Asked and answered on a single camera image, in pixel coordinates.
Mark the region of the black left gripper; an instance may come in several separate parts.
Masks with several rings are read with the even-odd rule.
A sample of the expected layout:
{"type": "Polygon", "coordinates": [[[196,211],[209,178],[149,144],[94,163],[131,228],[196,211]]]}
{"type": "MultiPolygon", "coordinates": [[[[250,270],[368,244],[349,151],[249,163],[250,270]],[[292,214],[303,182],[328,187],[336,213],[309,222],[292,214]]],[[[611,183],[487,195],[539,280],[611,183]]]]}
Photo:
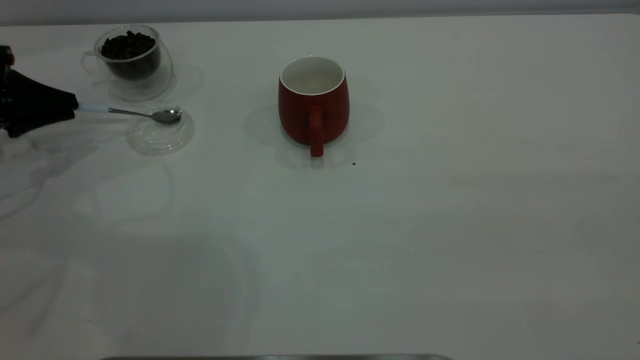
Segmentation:
{"type": "Polygon", "coordinates": [[[16,139],[34,130],[75,119],[74,111],[79,107],[76,95],[30,79],[11,69],[14,63],[12,49],[1,45],[0,75],[6,76],[1,91],[1,106],[15,111],[46,114],[1,117],[0,127],[9,138],[16,139]]]}

